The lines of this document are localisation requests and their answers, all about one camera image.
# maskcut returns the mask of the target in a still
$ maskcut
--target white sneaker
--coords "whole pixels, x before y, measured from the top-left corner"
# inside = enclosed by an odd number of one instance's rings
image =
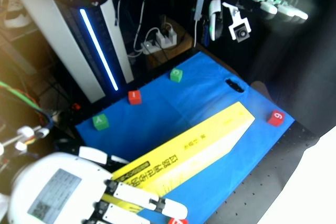
[[[31,23],[31,18],[20,0],[8,0],[7,12],[4,18],[6,28],[20,28]]]

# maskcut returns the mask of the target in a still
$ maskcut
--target blue mat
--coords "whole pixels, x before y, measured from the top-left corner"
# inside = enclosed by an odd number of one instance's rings
[[[187,206],[190,224],[204,223],[279,140],[294,119],[286,114],[280,127],[267,123],[272,110],[280,110],[248,84],[197,53],[180,64],[180,83],[170,81],[169,73],[141,88],[142,105],[129,105],[127,98],[103,110],[110,127],[97,131],[88,119],[77,130],[88,146],[109,155],[132,161],[224,108],[240,101],[256,118],[230,153],[198,173],[167,198]],[[231,79],[245,90],[234,91],[225,82]],[[168,219],[144,210],[139,215],[156,224]]]

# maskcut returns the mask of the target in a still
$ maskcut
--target yellow rectangular box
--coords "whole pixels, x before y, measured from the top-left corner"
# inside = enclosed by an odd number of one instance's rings
[[[229,153],[254,119],[236,102],[115,171],[112,178],[162,197]],[[103,199],[131,212],[142,210],[112,196]]]

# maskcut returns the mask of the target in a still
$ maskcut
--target white light bar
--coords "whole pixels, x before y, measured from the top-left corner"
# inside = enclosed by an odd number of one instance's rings
[[[94,45],[96,47],[96,50],[97,50],[97,52],[99,54],[99,57],[100,57],[101,61],[103,62],[103,65],[104,65],[105,70],[106,70],[106,72],[107,72],[107,74],[108,74],[108,76],[109,76],[109,78],[111,80],[111,83],[112,83],[114,89],[117,91],[118,90],[117,83],[115,82],[115,79],[114,79],[114,77],[112,75],[110,67],[107,64],[106,58],[104,56],[104,53],[103,53],[103,51],[100,48],[100,45],[99,45],[98,40],[97,40],[97,37],[95,35],[95,32],[92,29],[90,20],[88,18],[88,15],[86,14],[86,12],[85,12],[84,9],[80,9],[79,11],[80,11],[80,14],[82,15],[82,18],[84,20],[84,23],[85,23],[86,27],[88,28],[89,34],[91,36],[91,39],[92,39],[92,41],[93,41],[93,43],[94,43]]]

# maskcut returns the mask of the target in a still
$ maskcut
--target white power plug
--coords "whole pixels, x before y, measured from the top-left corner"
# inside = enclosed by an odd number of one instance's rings
[[[142,51],[145,55],[149,55],[162,49],[173,47],[177,44],[177,34],[173,28],[169,29],[168,37],[163,36],[162,33],[159,31],[155,34],[155,36],[155,45],[153,45],[151,41],[145,41],[142,44]]]

